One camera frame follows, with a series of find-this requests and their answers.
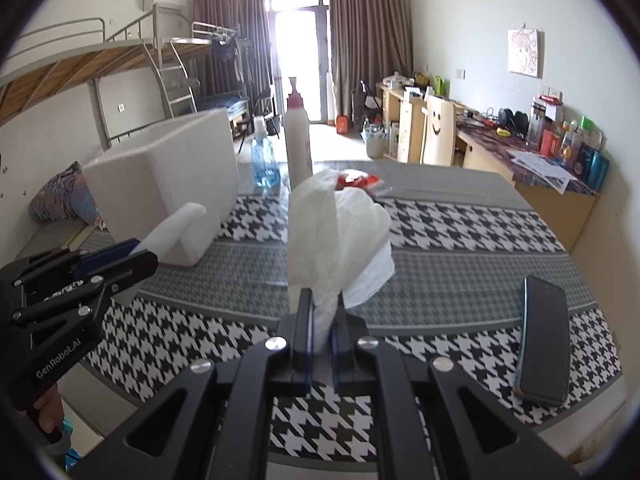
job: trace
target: brown curtain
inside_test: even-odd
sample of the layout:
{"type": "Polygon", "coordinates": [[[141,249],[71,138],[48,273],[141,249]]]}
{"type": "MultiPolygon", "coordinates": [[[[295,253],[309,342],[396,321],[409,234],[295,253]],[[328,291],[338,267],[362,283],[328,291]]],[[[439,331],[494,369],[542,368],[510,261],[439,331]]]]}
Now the brown curtain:
{"type": "Polygon", "coordinates": [[[351,91],[413,67],[404,0],[331,0],[331,67],[337,115],[351,119],[351,91]]]}
{"type": "MultiPolygon", "coordinates": [[[[264,0],[193,0],[196,22],[211,23],[239,30],[251,41],[249,74],[244,82],[251,103],[271,84],[269,25],[264,0]]],[[[191,64],[193,76],[200,80],[200,96],[241,89],[233,61],[215,59],[211,54],[201,56],[191,64]]]]}

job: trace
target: red pump cap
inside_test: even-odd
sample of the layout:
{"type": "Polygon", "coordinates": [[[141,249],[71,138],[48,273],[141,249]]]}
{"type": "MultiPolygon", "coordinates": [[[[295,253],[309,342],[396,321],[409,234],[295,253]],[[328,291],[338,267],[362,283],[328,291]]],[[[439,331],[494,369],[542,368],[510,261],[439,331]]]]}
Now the red pump cap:
{"type": "Polygon", "coordinates": [[[302,95],[298,93],[296,90],[296,79],[297,77],[290,77],[289,81],[291,82],[291,93],[287,98],[287,108],[304,108],[305,105],[302,101],[302,95]]]}

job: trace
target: black smartphone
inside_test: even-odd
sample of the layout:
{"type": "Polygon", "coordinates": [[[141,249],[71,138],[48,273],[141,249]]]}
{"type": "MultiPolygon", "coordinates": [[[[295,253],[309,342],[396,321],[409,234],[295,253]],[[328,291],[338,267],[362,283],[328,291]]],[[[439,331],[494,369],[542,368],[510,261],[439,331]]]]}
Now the black smartphone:
{"type": "Polygon", "coordinates": [[[522,339],[513,393],[535,404],[562,405],[569,393],[569,311],[562,288],[524,279],[522,339]]]}

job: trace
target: wall picture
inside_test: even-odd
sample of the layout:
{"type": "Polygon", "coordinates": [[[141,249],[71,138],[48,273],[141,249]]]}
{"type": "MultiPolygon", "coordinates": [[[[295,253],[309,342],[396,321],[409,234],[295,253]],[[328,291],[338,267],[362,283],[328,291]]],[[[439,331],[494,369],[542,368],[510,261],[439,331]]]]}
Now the wall picture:
{"type": "Polygon", "coordinates": [[[508,69],[516,74],[540,77],[540,42],[535,28],[510,30],[508,33],[508,69]]]}

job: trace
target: air conditioner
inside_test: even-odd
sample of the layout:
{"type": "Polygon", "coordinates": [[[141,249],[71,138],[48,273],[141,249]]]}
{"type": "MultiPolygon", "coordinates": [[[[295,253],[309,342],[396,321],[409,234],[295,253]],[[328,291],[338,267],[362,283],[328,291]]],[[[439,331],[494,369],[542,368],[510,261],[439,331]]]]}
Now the air conditioner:
{"type": "Polygon", "coordinates": [[[187,0],[142,0],[143,10],[148,12],[158,5],[161,9],[184,10],[187,8],[187,0]]]}

